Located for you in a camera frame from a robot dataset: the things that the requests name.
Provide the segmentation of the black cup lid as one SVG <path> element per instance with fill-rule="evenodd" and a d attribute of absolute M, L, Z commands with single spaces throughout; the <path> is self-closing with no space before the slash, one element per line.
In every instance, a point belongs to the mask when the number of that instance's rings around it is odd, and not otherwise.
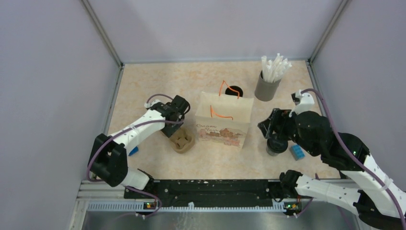
<path fill-rule="evenodd" d="M 288 149 L 288 141 L 270 138 L 270 139 L 267 139 L 266 148 L 272 149 L 273 151 L 285 152 Z"/>

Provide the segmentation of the single black coffee cup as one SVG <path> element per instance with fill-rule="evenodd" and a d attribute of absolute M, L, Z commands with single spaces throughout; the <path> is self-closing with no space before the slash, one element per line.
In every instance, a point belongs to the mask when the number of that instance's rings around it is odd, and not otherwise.
<path fill-rule="evenodd" d="M 283 153 L 283 151 L 273 151 L 272 149 L 266 148 L 266 152 L 270 155 L 270 156 L 278 156 L 280 154 Z"/>

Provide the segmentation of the beige paper takeout bag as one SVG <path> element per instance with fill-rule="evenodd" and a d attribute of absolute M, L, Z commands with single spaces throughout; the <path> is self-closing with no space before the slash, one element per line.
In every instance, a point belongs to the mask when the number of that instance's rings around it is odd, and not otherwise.
<path fill-rule="evenodd" d="M 253 98 L 226 95 L 226 81 L 218 93 L 201 92 L 195 113 L 200 141 L 242 148 L 251 123 Z"/>

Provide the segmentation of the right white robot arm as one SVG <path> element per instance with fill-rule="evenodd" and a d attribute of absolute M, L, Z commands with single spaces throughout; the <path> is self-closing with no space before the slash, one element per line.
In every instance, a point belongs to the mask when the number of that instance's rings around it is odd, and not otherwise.
<path fill-rule="evenodd" d="M 297 114 L 279 108 L 259 122 L 258 128 L 272 151 L 284 151 L 292 141 L 358 186 L 356 189 L 339 187 L 288 170 L 280 174 L 284 196 L 308 196 L 329 202 L 379 230 L 405 229 L 405 192 L 382 171 L 357 136 L 335 131 L 329 119 L 316 112 Z"/>

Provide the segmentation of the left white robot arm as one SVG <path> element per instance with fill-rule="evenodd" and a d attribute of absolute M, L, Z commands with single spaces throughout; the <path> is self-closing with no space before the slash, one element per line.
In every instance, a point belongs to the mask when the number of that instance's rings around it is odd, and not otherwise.
<path fill-rule="evenodd" d="M 118 185 L 135 188 L 142 198 L 153 194 L 152 176 L 128 166 L 128 157 L 152 134 L 160 131 L 170 138 L 183 124 L 190 111 L 190 103 L 176 95 L 163 103 L 154 94 L 144 104 L 146 112 L 125 128 L 107 136 L 99 134 L 93 143 L 87 175 L 96 176 L 96 181 L 104 181 L 111 187 Z"/>

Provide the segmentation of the brown pulp cup carrier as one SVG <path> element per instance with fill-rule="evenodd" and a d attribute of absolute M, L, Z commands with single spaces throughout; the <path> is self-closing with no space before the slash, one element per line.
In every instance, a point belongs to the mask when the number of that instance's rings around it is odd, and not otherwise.
<path fill-rule="evenodd" d="M 171 148 L 178 154 L 184 154 L 195 145 L 195 135 L 186 128 L 179 128 L 169 137 Z"/>

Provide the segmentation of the grey cylindrical straw holder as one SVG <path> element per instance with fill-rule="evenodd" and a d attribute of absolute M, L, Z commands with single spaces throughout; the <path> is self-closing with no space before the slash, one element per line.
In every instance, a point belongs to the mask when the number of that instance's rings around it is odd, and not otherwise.
<path fill-rule="evenodd" d="M 255 97 L 263 102 L 271 101 L 276 94 L 280 82 L 281 80 L 276 81 L 274 83 L 266 82 L 263 79 L 263 73 L 261 71 L 254 91 Z"/>

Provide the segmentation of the blue toy block right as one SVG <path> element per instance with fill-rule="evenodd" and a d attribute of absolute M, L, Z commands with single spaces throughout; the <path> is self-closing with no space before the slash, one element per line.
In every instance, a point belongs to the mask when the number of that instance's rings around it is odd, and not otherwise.
<path fill-rule="evenodd" d="M 291 154 L 293 158 L 298 161 L 305 157 L 305 153 L 299 145 L 293 145 L 290 147 Z"/>

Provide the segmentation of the blue toy block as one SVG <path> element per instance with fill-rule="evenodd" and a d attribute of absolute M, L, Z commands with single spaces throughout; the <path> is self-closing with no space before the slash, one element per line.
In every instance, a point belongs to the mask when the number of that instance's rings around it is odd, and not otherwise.
<path fill-rule="evenodd" d="M 293 158 L 298 161 L 305 157 L 305 153 L 299 145 L 293 145 L 290 147 L 291 154 Z"/>
<path fill-rule="evenodd" d="M 139 151 L 138 146 L 135 146 L 129 153 L 128 156 L 132 156 L 134 154 L 136 154 Z"/>

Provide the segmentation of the bundle of white straws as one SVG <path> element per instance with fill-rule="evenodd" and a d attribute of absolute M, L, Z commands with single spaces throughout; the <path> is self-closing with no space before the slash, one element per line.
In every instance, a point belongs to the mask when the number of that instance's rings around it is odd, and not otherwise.
<path fill-rule="evenodd" d="M 274 60 L 268 60 L 267 56 L 262 56 L 261 64 L 262 78 L 267 83 L 276 83 L 281 80 L 287 70 L 292 67 L 292 63 L 280 53 L 277 54 Z"/>

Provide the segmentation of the blue toy block left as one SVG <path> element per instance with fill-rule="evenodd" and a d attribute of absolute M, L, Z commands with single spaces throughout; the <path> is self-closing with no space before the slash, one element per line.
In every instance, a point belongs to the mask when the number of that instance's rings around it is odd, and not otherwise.
<path fill-rule="evenodd" d="M 139 151 L 138 146 L 135 146 L 129 153 L 128 156 L 132 156 L 134 154 L 136 154 Z"/>

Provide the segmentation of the stack of black cups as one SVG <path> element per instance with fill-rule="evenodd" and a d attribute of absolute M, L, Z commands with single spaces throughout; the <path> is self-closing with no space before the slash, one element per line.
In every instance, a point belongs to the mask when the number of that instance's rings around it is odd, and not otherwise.
<path fill-rule="evenodd" d="M 243 90 L 238 86 L 232 85 L 232 86 L 226 88 L 225 94 L 231 95 L 231 96 L 243 97 Z"/>

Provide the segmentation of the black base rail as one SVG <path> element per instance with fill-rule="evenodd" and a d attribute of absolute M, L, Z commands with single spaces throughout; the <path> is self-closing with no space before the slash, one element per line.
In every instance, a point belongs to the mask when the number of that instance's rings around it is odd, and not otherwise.
<path fill-rule="evenodd" d="M 286 198 L 280 182 L 268 179 L 160 180 L 148 190 L 164 207 L 271 207 Z"/>

